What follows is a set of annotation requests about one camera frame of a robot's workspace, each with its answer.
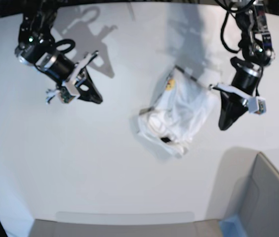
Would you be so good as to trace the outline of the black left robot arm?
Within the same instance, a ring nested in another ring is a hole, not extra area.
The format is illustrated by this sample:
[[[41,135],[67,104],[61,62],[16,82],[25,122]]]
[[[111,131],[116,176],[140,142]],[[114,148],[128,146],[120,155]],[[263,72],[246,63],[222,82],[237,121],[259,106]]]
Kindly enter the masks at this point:
[[[262,0],[218,0],[216,3],[226,11],[220,32],[224,48],[233,54],[242,53],[243,58],[230,59],[236,74],[231,84],[218,83],[210,89],[220,92],[221,112],[218,122],[220,130],[230,128],[245,113],[262,115],[266,112],[266,99],[258,86],[264,69],[275,58],[271,33],[268,29],[265,4]],[[229,16],[235,19],[241,31],[238,49],[228,47],[224,31]]]

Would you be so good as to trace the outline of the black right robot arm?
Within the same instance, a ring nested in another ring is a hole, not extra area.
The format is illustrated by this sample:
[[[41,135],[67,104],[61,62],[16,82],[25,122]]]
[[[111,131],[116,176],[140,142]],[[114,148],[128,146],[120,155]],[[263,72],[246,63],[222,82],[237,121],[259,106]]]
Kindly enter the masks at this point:
[[[22,64],[34,67],[55,82],[55,89],[46,91],[47,104],[55,97],[63,104],[77,99],[101,104],[102,95],[87,70],[99,52],[96,50],[73,62],[66,54],[75,48],[75,41],[55,41],[51,34],[57,11],[65,4],[64,0],[26,0],[14,54]]]

